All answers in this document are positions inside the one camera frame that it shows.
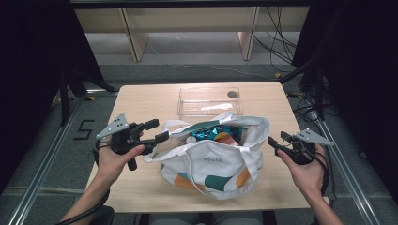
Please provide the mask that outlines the black curtain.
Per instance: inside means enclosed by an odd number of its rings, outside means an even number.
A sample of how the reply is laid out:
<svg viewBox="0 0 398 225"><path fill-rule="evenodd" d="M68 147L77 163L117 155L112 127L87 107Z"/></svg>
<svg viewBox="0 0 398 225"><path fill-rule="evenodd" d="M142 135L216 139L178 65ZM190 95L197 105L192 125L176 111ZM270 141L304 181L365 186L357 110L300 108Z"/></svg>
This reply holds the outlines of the black curtain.
<svg viewBox="0 0 398 225"><path fill-rule="evenodd" d="M339 10L320 66L335 107L398 203L398 0L314 0L296 67L310 59Z"/></svg>
<svg viewBox="0 0 398 225"><path fill-rule="evenodd" d="M66 68L103 79L70 0L0 0L0 194L30 148Z"/></svg>

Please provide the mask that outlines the white printed tote bag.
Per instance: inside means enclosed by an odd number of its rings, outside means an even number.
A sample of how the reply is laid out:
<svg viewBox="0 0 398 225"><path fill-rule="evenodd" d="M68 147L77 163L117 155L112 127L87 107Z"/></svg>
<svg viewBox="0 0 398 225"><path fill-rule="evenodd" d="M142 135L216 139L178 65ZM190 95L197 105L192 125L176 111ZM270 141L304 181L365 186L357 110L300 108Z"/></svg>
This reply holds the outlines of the white printed tote bag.
<svg viewBox="0 0 398 225"><path fill-rule="evenodd" d="M192 131L217 125L245 127L239 146L219 140L186 143ZM162 129L169 132L170 142L155 147L144 161L159 162L161 175L170 184L196 189L217 200L232 199L254 189L263 166L261 146L270 134L267 118L224 112L195 125L169 120Z"/></svg>

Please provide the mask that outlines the black frame bar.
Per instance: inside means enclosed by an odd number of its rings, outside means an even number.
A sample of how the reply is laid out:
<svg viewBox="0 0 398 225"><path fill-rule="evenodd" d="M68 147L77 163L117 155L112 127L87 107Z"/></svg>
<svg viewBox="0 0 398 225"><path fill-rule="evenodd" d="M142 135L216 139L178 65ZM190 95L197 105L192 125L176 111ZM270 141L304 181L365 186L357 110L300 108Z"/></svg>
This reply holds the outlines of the black frame bar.
<svg viewBox="0 0 398 225"><path fill-rule="evenodd" d="M69 0L74 8L301 7L317 0Z"/></svg>

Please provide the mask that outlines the blue potato chips bag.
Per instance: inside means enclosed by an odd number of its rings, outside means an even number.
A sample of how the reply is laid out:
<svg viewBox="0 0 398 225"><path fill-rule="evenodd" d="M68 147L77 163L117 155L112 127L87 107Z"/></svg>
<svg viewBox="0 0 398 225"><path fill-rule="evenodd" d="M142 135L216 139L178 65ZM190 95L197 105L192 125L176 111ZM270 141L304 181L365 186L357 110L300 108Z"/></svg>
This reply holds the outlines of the blue potato chips bag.
<svg viewBox="0 0 398 225"><path fill-rule="evenodd" d="M227 135L231 136L236 142L239 142L243 131L246 130L243 126L231 125L217 125L213 127L203 128L192 131L190 133L197 141L212 140L217 141Z"/></svg>

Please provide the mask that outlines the person's left hand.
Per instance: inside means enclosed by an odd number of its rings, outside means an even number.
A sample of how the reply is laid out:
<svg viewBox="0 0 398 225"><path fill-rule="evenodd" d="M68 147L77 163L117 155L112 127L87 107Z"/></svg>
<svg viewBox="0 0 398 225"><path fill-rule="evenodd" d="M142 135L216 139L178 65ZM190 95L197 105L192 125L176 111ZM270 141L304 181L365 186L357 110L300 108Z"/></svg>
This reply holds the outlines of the person's left hand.
<svg viewBox="0 0 398 225"><path fill-rule="evenodd" d="M119 155L108 145L102 145L98 151L99 164L95 181L105 186L111 186L118 179L125 165L130 160L139 156L144 150L145 147L143 145L138 145L128 153Z"/></svg>

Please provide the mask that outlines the beige office desk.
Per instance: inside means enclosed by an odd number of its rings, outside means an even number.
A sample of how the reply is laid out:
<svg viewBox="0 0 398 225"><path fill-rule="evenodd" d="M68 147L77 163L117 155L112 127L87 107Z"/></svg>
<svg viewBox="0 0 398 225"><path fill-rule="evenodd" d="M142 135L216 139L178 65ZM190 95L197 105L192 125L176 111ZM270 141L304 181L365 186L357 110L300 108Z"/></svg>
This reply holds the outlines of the beige office desk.
<svg viewBox="0 0 398 225"><path fill-rule="evenodd" d="M132 60L142 60L151 33L236 32L242 57L251 58L254 34L270 32L276 23L284 32L299 32L307 7L155 7L77 9L86 33L123 33Z"/></svg>

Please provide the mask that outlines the person's right hand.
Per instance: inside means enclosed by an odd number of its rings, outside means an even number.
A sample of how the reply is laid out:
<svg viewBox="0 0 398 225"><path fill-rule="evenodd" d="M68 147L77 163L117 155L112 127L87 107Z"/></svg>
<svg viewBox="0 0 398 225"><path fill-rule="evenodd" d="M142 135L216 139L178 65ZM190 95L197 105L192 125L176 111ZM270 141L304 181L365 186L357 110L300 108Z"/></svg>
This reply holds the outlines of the person's right hand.
<svg viewBox="0 0 398 225"><path fill-rule="evenodd" d="M319 162L314 160L307 165L298 165L284 151L278 150L277 154L291 172L294 184L305 198L323 197L321 187L324 169Z"/></svg>

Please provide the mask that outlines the black metal stand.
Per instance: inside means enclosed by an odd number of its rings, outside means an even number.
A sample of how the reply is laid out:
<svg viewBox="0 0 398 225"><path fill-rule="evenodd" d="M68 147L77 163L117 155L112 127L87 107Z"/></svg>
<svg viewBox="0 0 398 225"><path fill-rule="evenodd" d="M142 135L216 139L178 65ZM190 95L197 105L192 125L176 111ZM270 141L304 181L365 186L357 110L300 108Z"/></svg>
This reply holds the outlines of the black metal stand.
<svg viewBox="0 0 398 225"><path fill-rule="evenodd" d="M297 67L292 72L282 76L278 82L284 84L302 74L301 81L298 85L299 89L308 92L312 89L315 91L314 108L321 121L324 121L323 114L323 75L319 61L316 57L311 57L306 63Z"/></svg>
<svg viewBox="0 0 398 225"><path fill-rule="evenodd" d="M116 93L118 89L112 87L111 85L100 81L92 76L84 74L77 68L67 67L62 70L59 76L59 93L61 97L61 109L62 109L62 122L61 125L64 126L70 117L69 109L69 90L72 91L75 97L84 97L88 91L83 85L83 81L89 81L96 86L111 92Z"/></svg>

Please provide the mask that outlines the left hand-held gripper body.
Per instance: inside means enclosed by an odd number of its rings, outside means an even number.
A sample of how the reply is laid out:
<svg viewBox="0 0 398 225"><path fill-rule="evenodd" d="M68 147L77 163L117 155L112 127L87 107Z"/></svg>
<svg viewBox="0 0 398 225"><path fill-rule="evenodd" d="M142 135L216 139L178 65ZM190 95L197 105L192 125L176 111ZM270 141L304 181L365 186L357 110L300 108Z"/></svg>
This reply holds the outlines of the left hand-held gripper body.
<svg viewBox="0 0 398 225"><path fill-rule="evenodd" d="M119 155L128 153L132 148L143 145L143 155L150 151L150 140L141 141L141 133L146 129L146 124L129 123L124 113L118 115L103 131L96 136L95 161L99 163L99 150L101 143L108 146Z"/></svg>

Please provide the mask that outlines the aluminium floor rail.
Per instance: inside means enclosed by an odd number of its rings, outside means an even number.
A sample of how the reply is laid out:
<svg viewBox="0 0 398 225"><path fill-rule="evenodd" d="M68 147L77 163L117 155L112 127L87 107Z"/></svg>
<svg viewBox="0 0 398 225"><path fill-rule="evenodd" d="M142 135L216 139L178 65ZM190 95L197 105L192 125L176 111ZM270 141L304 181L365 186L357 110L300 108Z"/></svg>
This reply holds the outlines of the aluminium floor rail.
<svg viewBox="0 0 398 225"><path fill-rule="evenodd" d="M37 196L39 190L44 183L50 169L52 168L54 161L58 155L58 152L66 139L66 135L69 131L71 123L73 122L74 116L84 99L82 97L75 98L71 103L71 109L67 119L63 121L54 133L54 138L50 146L46 149L46 153L39 163L33 178L29 185L23 190L23 195L17 204L15 211L8 222L8 225L23 225Z"/></svg>
<svg viewBox="0 0 398 225"><path fill-rule="evenodd" d="M317 112L312 112L311 117L318 125L320 132L326 137L328 141L332 142L329 148L329 153L332 161L335 163L340 175L344 180L344 184L349 191L352 200L357 206L365 225L381 225L371 202L366 197L365 192L361 188L357 178L352 173L350 166L344 159L344 156L339 148L338 143L332 136L329 127L324 120L321 120Z"/></svg>

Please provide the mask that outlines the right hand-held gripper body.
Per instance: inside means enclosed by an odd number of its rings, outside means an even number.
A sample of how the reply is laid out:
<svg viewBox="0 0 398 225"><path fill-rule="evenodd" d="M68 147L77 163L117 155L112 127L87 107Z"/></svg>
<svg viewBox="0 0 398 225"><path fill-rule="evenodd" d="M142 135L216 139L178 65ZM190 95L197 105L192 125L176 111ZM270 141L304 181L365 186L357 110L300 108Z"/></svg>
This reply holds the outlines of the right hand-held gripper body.
<svg viewBox="0 0 398 225"><path fill-rule="evenodd" d="M311 163L315 158L315 145L323 144L333 146L334 142L317 134L309 128L303 129L291 135L292 140L283 140L283 146L288 148L288 156L298 165Z"/></svg>

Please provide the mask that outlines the person's lap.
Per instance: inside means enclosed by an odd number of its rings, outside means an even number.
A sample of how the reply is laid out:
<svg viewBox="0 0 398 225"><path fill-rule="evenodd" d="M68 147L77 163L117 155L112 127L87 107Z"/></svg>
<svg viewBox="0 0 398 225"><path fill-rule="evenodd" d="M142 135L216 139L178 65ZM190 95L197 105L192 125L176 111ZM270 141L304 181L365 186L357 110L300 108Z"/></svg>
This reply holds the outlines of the person's lap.
<svg viewBox="0 0 398 225"><path fill-rule="evenodd" d="M151 214L148 225L263 225L261 212Z"/></svg>

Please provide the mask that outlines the clear plastic tray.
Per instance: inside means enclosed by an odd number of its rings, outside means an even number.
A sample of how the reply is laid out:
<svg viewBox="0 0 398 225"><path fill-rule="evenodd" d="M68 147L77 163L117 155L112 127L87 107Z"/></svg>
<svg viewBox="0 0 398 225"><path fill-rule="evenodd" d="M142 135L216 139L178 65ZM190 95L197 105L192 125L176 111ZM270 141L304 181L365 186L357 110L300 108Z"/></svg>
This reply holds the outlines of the clear plastic tray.
<svg viewBox="0 0 398 225"><path fill-rule="evenodd" d="M177 114L180 116L212 116L224 112L243 114L237 87L186 87L179 90Z"/></svg>

